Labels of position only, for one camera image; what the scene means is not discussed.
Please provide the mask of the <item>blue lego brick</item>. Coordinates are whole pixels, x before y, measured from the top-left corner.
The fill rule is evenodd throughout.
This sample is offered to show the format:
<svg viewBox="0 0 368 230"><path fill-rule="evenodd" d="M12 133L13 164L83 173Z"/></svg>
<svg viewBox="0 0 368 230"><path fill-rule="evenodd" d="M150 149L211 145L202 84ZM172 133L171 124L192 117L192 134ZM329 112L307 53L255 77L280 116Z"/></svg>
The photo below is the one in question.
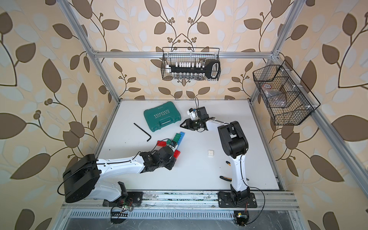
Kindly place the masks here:
<svg viewBox="0 0 368 230"><path fill-rule="evenodd" d="M176 133L174 138L173 138L173 142L175 142L177 144L177 146L179 146L181 144L184 136L185 136L184 132Z"/></svg>

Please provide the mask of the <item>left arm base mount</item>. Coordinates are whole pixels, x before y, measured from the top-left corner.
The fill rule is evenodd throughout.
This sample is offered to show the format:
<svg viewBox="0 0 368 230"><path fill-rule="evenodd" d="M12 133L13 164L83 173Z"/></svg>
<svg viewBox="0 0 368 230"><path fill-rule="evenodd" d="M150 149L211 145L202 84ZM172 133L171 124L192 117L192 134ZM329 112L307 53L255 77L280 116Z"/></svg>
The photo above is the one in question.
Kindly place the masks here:
<svg viewBox="0 0 368 230"><path fill-rule="evenodd" d="M140 207L143 198L143 192L128 192L123 182L118 182L121 189L121 196L116 200L110 202L108 200L103 201L103 207Z"/></svg>

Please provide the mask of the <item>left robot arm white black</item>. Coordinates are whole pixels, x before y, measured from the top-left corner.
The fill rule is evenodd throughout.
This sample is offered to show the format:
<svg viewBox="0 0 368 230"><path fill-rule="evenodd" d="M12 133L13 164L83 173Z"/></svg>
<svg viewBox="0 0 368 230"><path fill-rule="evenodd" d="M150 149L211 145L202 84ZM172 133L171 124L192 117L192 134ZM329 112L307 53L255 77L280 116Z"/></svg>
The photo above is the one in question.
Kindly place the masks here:
<svg viewBox="0 0 368 230"><path fill-rule="evenodd" d="M119 203L128 196L124 183L118 182L114 185L106 179L118 175L153 172L159 168L171 170L179 155L180 151L170 146L112 160L98 159L95 155L88 154L67 167L60 185L64 188L64 193L59 194L69 204L85 198Z"/></svg>

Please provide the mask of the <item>green lego brick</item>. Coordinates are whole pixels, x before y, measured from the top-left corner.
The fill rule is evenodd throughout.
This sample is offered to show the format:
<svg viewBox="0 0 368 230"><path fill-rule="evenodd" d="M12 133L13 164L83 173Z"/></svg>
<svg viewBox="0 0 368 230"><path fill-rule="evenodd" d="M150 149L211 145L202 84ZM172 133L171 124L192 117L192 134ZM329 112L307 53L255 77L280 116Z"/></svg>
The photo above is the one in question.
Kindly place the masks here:
<svg viewBox="0 0 368 230"><path fill-rule="evenodd" d="M168 139L166 141L166 146L177 148L180 145L181 140L182 140L182 134L181 133L176 133L172 140Z"/></svg>

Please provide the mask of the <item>red lego brick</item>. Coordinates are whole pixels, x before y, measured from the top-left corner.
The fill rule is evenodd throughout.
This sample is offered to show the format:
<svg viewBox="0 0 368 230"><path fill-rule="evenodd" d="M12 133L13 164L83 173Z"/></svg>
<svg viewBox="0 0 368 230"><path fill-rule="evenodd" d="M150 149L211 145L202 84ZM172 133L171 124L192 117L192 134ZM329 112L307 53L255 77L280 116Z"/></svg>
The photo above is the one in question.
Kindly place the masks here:
<svg viewBox="0 0 368 230"><path fill-rule="evenodd" d="M180 154L181 154L181 152L180 152L179 150L177 150L177 149L176 149L176 150L174 151L174 155L173 155L173 156L177 159L177 158L179 157L179 155L180 155Z"/></svg>
<svg viewBox="0 0 368 230"><path fill-rule="evenodd" d="M165 146L167 146L167 142L166 141L157 141L157 146L158 147L165 147Z"/></svg>

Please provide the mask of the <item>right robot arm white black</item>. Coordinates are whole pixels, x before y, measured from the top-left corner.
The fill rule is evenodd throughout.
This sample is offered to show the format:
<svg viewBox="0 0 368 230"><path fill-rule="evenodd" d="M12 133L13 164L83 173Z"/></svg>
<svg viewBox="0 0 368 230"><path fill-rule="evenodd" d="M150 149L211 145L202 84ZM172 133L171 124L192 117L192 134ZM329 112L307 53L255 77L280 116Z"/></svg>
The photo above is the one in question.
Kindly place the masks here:
<svg viewBox="0 0 368 230"><path fill-rule="evenodd" d="M186 119L180 127L191 131L218 131L223 151L230 159L226 163L232 169L230 178L220 176L220 179L231 182L230 197L234 205L246 204L247 199L250 198L250 187L246 183L243 156L247 153L249 144L239 122L218 121L208 115L205 107L190 108L187 114L190 118Z"/></svg>

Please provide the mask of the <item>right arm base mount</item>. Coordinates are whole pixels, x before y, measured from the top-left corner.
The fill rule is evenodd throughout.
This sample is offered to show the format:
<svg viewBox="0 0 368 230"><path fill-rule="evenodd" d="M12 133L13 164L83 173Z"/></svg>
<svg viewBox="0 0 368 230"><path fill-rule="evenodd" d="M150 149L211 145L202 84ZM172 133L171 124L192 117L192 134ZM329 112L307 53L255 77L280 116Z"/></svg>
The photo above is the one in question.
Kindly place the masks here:
<svg viewBox="0 0 368 230"><path fill-rule="evenodd" d="M218 195L218 206L220 208L257 208L255 194L249 191L236 193L234 191L220 191Z"/></svg>

